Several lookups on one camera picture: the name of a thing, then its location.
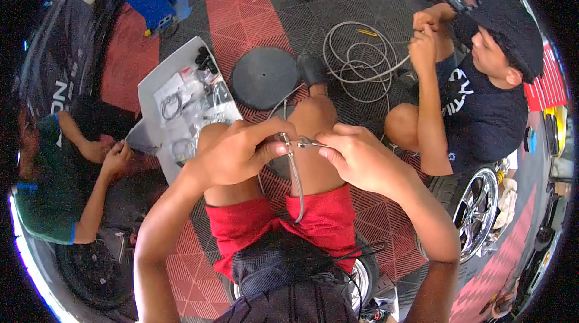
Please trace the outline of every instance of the black hair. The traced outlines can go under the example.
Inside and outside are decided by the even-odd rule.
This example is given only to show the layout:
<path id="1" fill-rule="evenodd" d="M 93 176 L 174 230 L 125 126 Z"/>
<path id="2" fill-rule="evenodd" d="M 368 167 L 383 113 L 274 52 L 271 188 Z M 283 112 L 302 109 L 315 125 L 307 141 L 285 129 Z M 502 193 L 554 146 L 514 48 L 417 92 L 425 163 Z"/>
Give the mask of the black hair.
<path id="1" fill-rule="evenodd" d="M 495 43 L 501 48 L 505 57 L 507 58 L 507 64 L 510 67 L 517 69 L 519 72 L 523 74 L 523 81 L 527 84 L 532 84 L 535 80 L 535 75 L 527 66 L 527 63 L 522 60 L 522 57 L 516 51 L 516 49 L 509 45 L 507 37 L 505 37 L 502 33 L 496 32 L 494 30 L 488 30 L 490 36 L 493 37 Z"/>

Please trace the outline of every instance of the yellow coilover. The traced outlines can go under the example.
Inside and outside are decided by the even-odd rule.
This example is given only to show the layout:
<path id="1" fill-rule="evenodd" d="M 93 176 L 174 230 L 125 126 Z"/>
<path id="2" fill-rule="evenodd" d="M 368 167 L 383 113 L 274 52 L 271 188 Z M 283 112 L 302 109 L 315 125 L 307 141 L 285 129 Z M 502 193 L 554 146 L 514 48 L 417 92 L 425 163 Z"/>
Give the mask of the yellow coilover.
<path id="1" fill-rule="evenodd" d="M 502 169 L 500 169 L 500 170 L 497 172 L 497 181 L 498 181 L 498 184 L 499 184 L 499 185 L 501 184 L 501 182 L 503 182 L 503 179 L 504 179 L 504 178 L 505 178 L 505 173 L 503 172 Z"/>

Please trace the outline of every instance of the chrome wheel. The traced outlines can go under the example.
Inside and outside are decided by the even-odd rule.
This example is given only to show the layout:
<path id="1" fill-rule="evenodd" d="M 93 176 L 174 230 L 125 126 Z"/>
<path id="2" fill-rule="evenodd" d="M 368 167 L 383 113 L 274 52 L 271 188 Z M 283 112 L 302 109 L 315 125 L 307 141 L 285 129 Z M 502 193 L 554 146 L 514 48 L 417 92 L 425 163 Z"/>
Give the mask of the chrome wheel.
<path id="1" fill-rule="evenodd" d="M 348 289 L 350 290 L 352 309 L 354 312 L 359 310 L 360 302 L 363 302 L 369 294 L 370 277 L 368 274 L 369 273 L 364 267 L 364 264 L 362 264 L 362 261 L 356 259 L 354 262 L 354 269 L 352 269 L 352 273 L 350 275 L 356 284 L 351 282 L 349 277 L 346 277 L 346 281 L 349 282 Z M 233 298 L 237 300 L 241 296 L 242 290 L 239 288 L 239 285 L 233 284 Z"/>
<path id="2" fill-rule="evenodd" d="M 495 172 L 482 168 L 474 174 L 454 212 L 454 225 L 461 242 L 460 262 L 476 254 L 484 245 L 497 214 L 498 182 Z"/>

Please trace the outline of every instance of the hand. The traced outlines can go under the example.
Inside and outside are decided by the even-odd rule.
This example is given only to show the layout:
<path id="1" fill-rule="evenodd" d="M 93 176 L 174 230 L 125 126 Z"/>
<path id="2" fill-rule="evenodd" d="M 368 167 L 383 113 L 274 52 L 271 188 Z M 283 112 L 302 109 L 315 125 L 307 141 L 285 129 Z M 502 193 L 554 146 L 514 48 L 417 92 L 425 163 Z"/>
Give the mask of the hand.
<path id="1" fill-rule="evenodd" d="M 103 163 L 106 154 L 111 150 L 111 145 L 101 141 L 85 140 L 80 146 L 79 151 L 83 157 L 93 163 Z"/>
<path id="2" fill-rule="evenodd" d="M 424 31 L 424 24 L 429 24 L 432 31 L 438 31 L 440 24 L 440 12 L 433 8 L 426 8 L 412 15 L 412 28 Z"/>
<path id="3" fill-rule="evenodd" d="M 331 148 L 320 148 L 338 174 L 352 185 L 394 201 L 422 181 L 416 170 L 399 159 L 364 127 L 338 123 L 331 133 L 315 138 Z"/>
<path id="4" fill-rule="evenodd" d="M 119 178 L 127 170 L 130 160 L 133 158 L 133 152 L 125 141 L 120 141 L 112 147 L 101 167 L 101 174 L 105 174 L 111 179 Z"/>
<path id="5" fill-rule="evenodd" d="M 258 124 L 235 121 L 213 147 L 190 160 L 198 164 L 194 172 L 196 177 L 203 176 L 208 189 L 217 185 L 234 185 L 256 176 L 266 163 L 288 153 L 283 142 L 263 143 L 279 132 L 287 133 L 294 141 L 298 138 L 295 126 L 279 118 Z"/>
<path id="6" fill-rule="evenodd" d="M 424 24 L 424 33 L 414 32 L 408 45 L 410 62 L 420 77 L 428 73 L 436 73 L 436 41 L 432 29 Z"/>

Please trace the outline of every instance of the garage floor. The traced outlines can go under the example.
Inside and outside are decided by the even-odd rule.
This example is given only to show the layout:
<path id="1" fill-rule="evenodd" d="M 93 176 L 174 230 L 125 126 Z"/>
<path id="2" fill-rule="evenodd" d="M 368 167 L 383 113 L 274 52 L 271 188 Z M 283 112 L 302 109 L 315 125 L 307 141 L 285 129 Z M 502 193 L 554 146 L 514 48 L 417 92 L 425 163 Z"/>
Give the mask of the garage floor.
<path id="1" fill-rule="evenodd" d="M 137 84 L 159 61 L 194 36 L 200 36 L 213 48 L 226 80 L 236 61 L 255 47 L 275 46 L 293 55 L 301 52 L 321 55 L 325 34 L 343 21 L 359 21 L 379 29 L 394 43 L 401 59 L 407 54 L 406 45 L 412 36 L 412 14 L 428 7 L 424 0 L 190 0 L 190 4 L 193 6 L 191 16 L 167 37 L 143 37 L 145 23 L 142 17 L 128 5 L 123 8 L 106 56 L 101 87 L 105 102 L 138 112 Z M 371 97 L 377 91 L 363 87 L 354 93 Z M 305 89 L 298 91 L 292 103 L 305 96 Z M 387 114 L 383 100 L 358 103 L 338 87 L 330 88 L 330 96 L 341 122 L 364 125 L 378 137 L 382 135 L 382 123 Z M 400 103 L 404 99 L 403 88 L 394 84 L 389 96 L 392 105 Z M 267 112 L 238 107 L 250 122 L 261 122 L 267 117 Z M 545 163 L 542 151 L 532 158 L 535 171 L 537 164 L 543 166 Z M 407 155 L 403 159 L 419 166 L 415 157 Z M 479 316 L 478 312 L 503 286 L 521 256 L 526 233 L 534 221 L 532 217 L 538 211 L 534 209 L 535 201 L 544 199 L 546 183 L 537 175 L 524 175 L 525 166 L 530 163 L 530 158 L 519 155 L 519 176 L 524 181 L 519 182 L 517 215 L 510 225 L 512 230 L 501 238 L 499 251 L 490 260 L 488 256 L 476 258 L 461 269 L 453 322 L 481 321 L 484 316 Z M 262 180 L 273 208 L 281 211 L 289 182 L 267 169 Z M 353 200 L 358 213 L 355 220 L 358 230 L 369 242 L 388 242 L 386 250 L 377 255 L 380 273 L 398 282 L 401 308 L 407 312 L 426 272 L 426 260 L 416 250 L 409 219 L 398 204 L 372 193 L 353 189 Z M 203 204 L 199 203 L 176 245 L 175 254 L 167 261 L 171 286 L 184 322 L 216 318 L 228 308 L 221 283 L 211 267 L 218 258 L 208 218 Z"/>

